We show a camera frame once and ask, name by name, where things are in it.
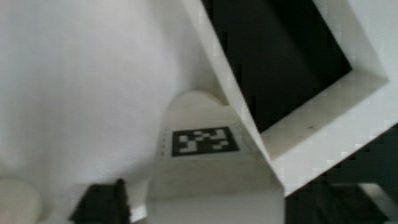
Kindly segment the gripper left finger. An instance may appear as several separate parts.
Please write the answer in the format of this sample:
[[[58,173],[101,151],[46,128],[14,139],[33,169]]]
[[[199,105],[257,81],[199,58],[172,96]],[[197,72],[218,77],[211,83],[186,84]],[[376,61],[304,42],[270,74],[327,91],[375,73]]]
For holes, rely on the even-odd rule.
[[[73,224],[129,224],[126,182],[92,184],[83,193],[69,221]]]

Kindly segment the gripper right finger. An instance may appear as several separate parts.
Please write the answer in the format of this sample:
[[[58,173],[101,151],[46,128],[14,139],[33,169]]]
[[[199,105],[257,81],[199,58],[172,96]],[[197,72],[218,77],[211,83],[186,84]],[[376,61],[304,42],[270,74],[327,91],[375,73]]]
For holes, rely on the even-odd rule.
[[[284,224],[398,224],[398,205],[376,184],[311,183],[286,197]]]

